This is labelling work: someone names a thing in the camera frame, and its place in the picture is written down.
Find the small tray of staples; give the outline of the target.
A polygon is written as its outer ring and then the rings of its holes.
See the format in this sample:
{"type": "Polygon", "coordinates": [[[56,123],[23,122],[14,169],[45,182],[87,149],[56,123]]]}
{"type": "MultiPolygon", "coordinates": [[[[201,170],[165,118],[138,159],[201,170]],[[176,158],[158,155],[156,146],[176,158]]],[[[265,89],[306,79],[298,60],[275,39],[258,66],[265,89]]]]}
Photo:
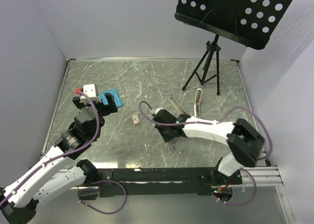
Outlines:
{"type": "Polygon", "coordinates": [[[179,149],[180,149],[180,146],[177,144],[168,147],[169,152],[174,152],[174,151],[179,150],[179,149]]]}

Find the small staple box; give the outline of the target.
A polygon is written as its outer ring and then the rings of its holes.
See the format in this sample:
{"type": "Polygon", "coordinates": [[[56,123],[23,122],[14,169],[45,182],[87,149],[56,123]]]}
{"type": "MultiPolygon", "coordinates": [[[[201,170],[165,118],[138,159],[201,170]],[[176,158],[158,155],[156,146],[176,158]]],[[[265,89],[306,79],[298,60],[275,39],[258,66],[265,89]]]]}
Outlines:
{"type": "Polygon", "coordinates": [[[134,125],[140,124],[140,120],[137,114],[132,115],[132,120],[133,120],[134,125]]]}

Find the long metal stapler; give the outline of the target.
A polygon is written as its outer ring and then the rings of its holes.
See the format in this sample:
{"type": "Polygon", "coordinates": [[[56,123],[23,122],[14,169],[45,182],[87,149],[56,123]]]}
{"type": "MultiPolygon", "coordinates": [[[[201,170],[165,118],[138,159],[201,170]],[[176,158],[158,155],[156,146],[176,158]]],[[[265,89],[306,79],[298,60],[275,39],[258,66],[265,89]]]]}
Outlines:
{"type": "Polygon", "coordinates": [[[172,104],[172,106],[180,113],[180,114],[186,114],[186,115],[190,115],[184,108],[183,106],[179,103],[179,101],[177,100],[177,98],[171,94],[168,97],[168,100],[170,101],[170,103],[172,104]]]}

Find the white stapler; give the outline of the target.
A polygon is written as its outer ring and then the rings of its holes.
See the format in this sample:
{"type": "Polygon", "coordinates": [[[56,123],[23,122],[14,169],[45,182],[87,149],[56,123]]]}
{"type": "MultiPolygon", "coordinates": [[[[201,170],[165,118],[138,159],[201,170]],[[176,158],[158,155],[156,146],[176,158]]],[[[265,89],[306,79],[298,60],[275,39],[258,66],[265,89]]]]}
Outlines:
{"type": "Polygon", "coordinates": [[[196,118],[200,118],[200,104],[201,104],[202,93],[203,93],[203,90],[201,88],[198,88],[196,90],[195,101],[194,101],[194,116],[196,118]]]}

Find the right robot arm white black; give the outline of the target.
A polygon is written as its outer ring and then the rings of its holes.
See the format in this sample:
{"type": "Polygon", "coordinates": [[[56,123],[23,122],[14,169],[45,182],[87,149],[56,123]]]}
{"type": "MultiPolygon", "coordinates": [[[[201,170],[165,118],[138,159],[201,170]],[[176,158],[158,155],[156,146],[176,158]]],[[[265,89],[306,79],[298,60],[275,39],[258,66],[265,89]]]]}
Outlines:
{"type": "Polygon", "coordinates": [[[201,138],[224,144],[230,153],[216,165],[215,180],[220,184],[227,183],[240,168],[254,168],[259,159],[264,137],[245,119],[235,122],[218,122],[203,120],[181,114],[178,118],[163,108],[152,113],[155,128],[165,142],[174,138],[201,138]]]}

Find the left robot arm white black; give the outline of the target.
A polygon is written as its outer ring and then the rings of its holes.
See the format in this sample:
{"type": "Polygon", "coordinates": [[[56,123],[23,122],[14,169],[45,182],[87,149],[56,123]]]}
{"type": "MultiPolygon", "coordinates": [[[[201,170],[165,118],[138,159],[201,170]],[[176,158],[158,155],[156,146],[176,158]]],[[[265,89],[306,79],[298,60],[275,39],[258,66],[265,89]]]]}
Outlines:
{"type": "Polygon", "coordinates": [[[36,209],[66,190],[81,184],[90,186],[97,180],[97,169],[88,160],[80,160],[63,174],[59,171],[78,158],[97,140],[104,117],[118,108],[110,93],[108,104],[97,95],[80,89],[73,98],[79,109],[68,130],[55,141],[42,159],[21,178],[0,190],[0,210],[10,224],[27,224],[36,215],[36,209]]]}

